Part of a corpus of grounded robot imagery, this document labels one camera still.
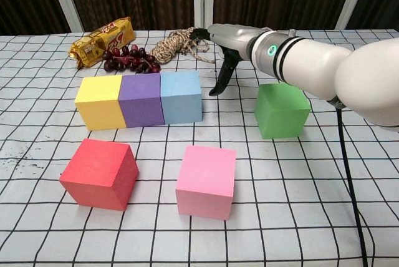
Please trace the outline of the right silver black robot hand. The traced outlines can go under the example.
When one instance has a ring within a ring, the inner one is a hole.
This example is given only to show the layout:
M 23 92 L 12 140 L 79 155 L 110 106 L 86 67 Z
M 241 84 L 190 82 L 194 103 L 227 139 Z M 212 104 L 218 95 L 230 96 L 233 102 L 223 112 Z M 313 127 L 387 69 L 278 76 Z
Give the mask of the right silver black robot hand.
M 218 79 L 209 96 L 218 96 L 227 88 L 233 72 L 241 61 L 251 59 L 251 44 L 267 29 L 237 24 L 212 24 L 207 29 L 196 28 L 190 39 L 206 40 L 217 44 L 223 52 L 224 61 Z

